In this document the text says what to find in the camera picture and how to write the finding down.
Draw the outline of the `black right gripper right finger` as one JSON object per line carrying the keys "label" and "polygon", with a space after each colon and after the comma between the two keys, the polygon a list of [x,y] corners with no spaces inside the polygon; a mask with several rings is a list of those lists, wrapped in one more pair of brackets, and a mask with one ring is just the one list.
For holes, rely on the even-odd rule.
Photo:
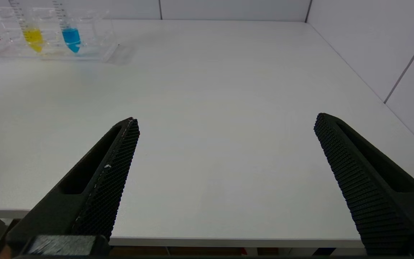
{"label": "black right gripper right finger", "polygon": [[414,178],[335,116],[314,132],[367,254],[414,256]]}

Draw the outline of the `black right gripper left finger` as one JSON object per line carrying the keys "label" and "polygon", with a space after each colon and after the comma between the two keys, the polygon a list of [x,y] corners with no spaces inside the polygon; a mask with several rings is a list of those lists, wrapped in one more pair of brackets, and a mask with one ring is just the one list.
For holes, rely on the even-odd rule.
{"label": "black right gripper left finger", "polygon": [[140,136],[138,120],[108,132],[12,228],[13,257],[106,257]]}

